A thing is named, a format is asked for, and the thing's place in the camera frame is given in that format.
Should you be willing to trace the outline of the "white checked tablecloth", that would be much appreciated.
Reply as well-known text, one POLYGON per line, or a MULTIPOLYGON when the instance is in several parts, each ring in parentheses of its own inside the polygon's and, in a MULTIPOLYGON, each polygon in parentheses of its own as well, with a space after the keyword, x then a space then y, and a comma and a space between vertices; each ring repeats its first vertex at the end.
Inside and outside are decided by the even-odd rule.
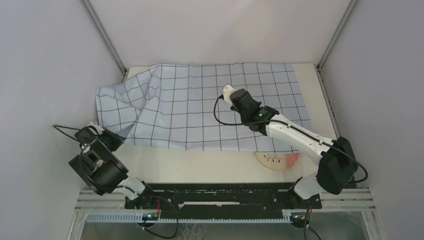
POLYGON ((245 89, 263 105, 312 130, 290 63, 151 66, 123 83, 97 89, 99 124, 127 145, 184 151, 293 153, 289 144, 241 125, 238 113, 218 100, 224 86, 245 89))

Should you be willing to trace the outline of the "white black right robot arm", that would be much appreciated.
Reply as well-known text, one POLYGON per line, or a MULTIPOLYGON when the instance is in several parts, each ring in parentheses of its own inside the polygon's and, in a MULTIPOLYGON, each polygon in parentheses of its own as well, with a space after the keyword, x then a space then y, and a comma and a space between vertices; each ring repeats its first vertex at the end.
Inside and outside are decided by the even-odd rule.
POLYGON ((346 138, 331 139, 307 130, 278 110, 262 106, 245 89, 226 85, 222 96, 231 105, 231 110, 240 115, 242 125, 253 132, 288 143, 318 166, 316 172, 301 177, 291 187, 289 203, 293 207, 302 208, 310 197, 323 192, 340 194, 358 170, 359 164, 355 162, 346 138))

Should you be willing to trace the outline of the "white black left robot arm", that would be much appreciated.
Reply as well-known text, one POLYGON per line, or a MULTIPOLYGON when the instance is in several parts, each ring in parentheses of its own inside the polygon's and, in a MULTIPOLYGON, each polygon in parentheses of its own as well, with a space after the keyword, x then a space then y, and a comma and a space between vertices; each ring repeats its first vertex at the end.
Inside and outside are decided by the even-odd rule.
POLYGON ((77 131, 80 152, 68 162, 97 195, 120 193, 149 209, 157 196, 144 181, 130 177, 129 169, 114 155, 125 138, 93 122, 77 131))

